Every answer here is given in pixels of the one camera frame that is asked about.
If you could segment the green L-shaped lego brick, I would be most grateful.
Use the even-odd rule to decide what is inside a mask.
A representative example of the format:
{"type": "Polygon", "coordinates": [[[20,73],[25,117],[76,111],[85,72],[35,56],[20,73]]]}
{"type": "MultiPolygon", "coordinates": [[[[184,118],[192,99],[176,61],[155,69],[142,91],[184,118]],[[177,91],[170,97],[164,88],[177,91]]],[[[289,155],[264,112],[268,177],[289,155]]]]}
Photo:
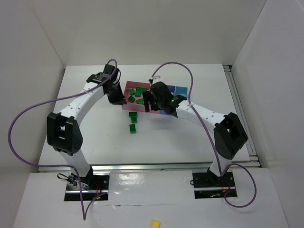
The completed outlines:
{"type": "Polygon", "coordinates": [[[129,94],[130,94],[130,95],[135,95],[135,93],[136,93],[136,91],[135,91],[134,89],[132,89],[132,88],[129,89],[129,94]]]}

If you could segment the green lego brick bottom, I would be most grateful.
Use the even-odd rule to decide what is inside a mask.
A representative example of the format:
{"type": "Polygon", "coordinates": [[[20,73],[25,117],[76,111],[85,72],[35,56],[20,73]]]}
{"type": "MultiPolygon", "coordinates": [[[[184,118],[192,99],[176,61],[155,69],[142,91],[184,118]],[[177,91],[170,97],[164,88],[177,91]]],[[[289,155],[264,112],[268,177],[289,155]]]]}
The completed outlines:
{"type": "Polygon", "coordinates": [[[141,94],[141,93],[143,93],[145,91],[147,91],[147,88],[145,88],[145,87],[137,87],[136,88],[136,93],[141,94]]]}

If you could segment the large pink container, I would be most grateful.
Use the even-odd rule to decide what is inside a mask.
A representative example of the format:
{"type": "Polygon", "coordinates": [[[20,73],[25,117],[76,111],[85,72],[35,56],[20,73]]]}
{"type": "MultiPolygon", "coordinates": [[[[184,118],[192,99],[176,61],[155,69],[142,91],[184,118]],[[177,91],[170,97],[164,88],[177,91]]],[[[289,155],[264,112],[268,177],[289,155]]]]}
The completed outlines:
{"type": "Polygon", "coordinates": [[[132,95],[132,97],[135,99],[133,102],[130,102],[128,98],[131,96],[129,90],[133,89],[134,91],[138,87],[144,87],[147,90],[150,88],[150,83],[144,83],[144,82],[135,82],[135,81],[126,81],[123,95],[125,96],[126,104],[122,106],[122,109],[129,110],[129,111],[137,111],[137,112],[145,112],[145,107],[143,104],[138,104],[136,100],[142,99],[142,95],[140,97],[136,97],[135,95],[132,95]]]}

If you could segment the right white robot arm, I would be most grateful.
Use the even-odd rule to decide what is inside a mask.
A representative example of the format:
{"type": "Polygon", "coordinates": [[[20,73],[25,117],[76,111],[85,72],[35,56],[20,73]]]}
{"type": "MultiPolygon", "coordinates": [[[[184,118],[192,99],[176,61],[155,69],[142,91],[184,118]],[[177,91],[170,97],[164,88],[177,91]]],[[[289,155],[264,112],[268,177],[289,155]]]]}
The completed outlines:
{"type": "Polygon", "coordinates": [[[182,95],[173,95],[166,84],[156,82],[150,90],[143,92],[145,111],[162,110],[177,118],[182,118],[202,126],[211,139],[215,159],[209,172],[222,177],[236,153],[245,145],[248,136],[235,113],[221,114],[190,103],[182,95]]]}

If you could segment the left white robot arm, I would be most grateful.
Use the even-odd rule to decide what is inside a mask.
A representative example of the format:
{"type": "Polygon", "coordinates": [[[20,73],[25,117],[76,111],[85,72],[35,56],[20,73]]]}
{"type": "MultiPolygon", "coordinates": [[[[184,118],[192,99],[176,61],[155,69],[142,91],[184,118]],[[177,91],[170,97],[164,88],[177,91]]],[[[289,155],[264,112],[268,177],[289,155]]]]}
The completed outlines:
{"type": "Polygon", "coordinates": [[[107,96],[112,105],[126,104],[119,79],[120,70],[106,64],[103,72],[92,74],[86,80],[80,96],[59,113],[47,116],[48,145],[59,152],[68,165],[75,167],[80,177],[93,173],[81,151],[83,137],[80,124],[95,103],[104,96],[107,96]]]}

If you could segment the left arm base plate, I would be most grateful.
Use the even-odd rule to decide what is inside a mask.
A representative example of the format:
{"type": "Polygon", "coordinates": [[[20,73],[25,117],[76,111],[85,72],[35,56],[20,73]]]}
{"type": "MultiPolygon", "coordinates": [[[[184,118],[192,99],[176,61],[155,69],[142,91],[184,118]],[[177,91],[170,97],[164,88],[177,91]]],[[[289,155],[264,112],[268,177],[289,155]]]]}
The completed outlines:
{"type": "MultiPolygon", "coordinates": [[[[90,184],[82,183],[83,201],[108,201],[109,175],[95,175],[90,184]]],[[[76,177],[69,175],[67,180],[64,201],[80,201],[79,184],[76,177]]]]}

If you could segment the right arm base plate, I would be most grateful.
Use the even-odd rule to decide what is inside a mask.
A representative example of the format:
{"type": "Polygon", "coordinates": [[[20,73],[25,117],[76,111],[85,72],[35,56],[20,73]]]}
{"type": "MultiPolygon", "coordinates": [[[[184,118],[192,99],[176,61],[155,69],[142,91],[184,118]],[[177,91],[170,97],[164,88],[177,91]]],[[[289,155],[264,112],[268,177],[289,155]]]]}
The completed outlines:
{"type": "Polygon", "coordinates": [[[207,172],[192,174],[190,185],[194,187],[195,199],[235,198],[238,196],[234,176],[227,172],[219,180],[213,179],[207,172]]]}

